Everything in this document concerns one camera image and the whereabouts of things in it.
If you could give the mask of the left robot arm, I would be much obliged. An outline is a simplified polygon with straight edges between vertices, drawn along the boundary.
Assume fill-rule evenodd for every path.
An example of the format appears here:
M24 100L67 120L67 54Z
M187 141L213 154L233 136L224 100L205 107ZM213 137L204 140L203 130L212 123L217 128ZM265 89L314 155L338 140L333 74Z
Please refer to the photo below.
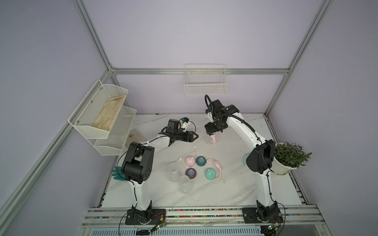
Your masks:
M132 209L147 211L152 207L152 200L148 196L147 180L153 168L154 155L174 144L176 141L192 143L198 138L196 131L188 131L193 122L187 118L170 119L158 135L144 143L132 142L128 149L120 155L121 166L118 164L113 170L113 178L127 181L132 187L135 203Z

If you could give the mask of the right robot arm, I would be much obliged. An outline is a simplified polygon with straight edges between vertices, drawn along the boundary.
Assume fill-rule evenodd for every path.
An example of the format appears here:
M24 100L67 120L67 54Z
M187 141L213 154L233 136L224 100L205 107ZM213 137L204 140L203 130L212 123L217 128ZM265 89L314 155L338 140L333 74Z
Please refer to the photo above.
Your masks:
M205 113L210 121L205 125L207 135L214 136L217 132L223 132L230 127L241 137L250 151L246 165L256 175L258 206L264 208L276 206L268 173L272 170L275 142L258 134L234 105L223 106L219 100L212 101L207 94L204 99L207 107Z

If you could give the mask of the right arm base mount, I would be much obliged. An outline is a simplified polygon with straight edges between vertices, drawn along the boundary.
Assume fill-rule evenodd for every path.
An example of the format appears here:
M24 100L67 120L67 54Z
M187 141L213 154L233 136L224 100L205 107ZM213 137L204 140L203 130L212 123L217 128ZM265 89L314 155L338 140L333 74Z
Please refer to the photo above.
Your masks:
M245 223L283 223L281 211L278 202L270 206L263 206L257 201L256 207L243 207L242 215Z

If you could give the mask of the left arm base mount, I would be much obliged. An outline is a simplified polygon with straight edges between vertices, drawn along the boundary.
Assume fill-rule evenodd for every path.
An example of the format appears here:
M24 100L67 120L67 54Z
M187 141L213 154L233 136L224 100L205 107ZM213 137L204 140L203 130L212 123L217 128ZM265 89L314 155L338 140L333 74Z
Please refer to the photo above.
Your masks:
M146 210L139 210L136 207L132 207L127 211L125 216L126 225L156 225L161 222L161 219L165 221L166 209L154 208L152 201L148 205Z

